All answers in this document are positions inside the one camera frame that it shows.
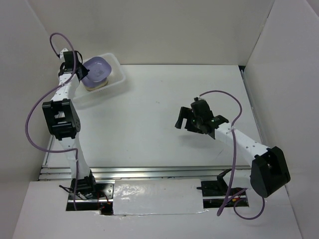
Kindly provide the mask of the purple panda plate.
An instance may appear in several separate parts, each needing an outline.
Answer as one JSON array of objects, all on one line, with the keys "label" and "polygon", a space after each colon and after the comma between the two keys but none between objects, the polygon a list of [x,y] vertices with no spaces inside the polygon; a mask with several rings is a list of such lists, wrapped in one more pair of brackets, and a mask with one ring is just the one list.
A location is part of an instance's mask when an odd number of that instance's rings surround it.
[{"label": "purple panda plate", "polygon": [[108,79],[105,78],[105,79],[103,79],[101,81],[93,81],[93,80],[91,80],[89,78],[84,78],[82,80],[82,83],[87,88],[96,88],[96,87],[100,87],[100,86],[103,86],[103,85],[107,84],[108,83]]},{"label": "purple panda plate", "polygon": [[102,57],[93,57],[83,63],[83,66],[89,70],[88,75],[85,78],[89,78],[93,81],[101,81],[112,72],[111,65]]}]

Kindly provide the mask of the green panda plate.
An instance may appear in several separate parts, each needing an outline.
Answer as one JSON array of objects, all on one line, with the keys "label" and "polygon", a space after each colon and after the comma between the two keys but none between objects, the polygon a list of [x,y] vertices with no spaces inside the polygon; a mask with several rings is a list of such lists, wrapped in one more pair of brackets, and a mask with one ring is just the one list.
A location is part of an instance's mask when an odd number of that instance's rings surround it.
[{"label": "green panda plate", "polygon": [[84,88],[88,91],[88,92],[93,92],[93,91],[96,91],[96,90],[100,90],[104,87],[106,87],[108,84],[105,84],[105,85],[98,85],[96,87],[88,87],[88,86],[84,86]]}]

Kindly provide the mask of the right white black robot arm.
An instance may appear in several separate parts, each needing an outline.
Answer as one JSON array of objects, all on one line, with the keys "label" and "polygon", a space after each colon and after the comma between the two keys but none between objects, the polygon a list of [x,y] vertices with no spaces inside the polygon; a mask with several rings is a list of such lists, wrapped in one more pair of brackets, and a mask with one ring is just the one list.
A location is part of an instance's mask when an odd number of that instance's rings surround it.
[{"label": "right white black robot arm", "polygon": [[228,119],[214,116],[204,99],[196,98],[190,108],[181,107],[175,127],[190,132],[207,134],[228,146],[236,145],[236,151],[251,167],[250,183],[253,190],[267,198],[290,182],[291,177],[283,151],[278,147],[269,148],[234,128]]}]

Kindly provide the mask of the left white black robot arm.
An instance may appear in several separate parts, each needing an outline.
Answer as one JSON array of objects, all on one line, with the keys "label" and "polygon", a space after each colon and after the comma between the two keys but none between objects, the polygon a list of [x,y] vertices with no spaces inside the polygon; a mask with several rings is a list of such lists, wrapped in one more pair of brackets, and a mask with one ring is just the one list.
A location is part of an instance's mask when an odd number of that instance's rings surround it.
[{"label": "left white black robot arm", "polygon": [[50,101],[42,103],[42,110],[51,135],[53,135],[64,152],[71,170],[69,192],[73,198],[92,199],[98,194],[98,185],[81,149],[79,132],[81,122],[72,99],[80,81],[88,75],[78,51],[61,51],[64,60],[58,72],[59,89]]}]

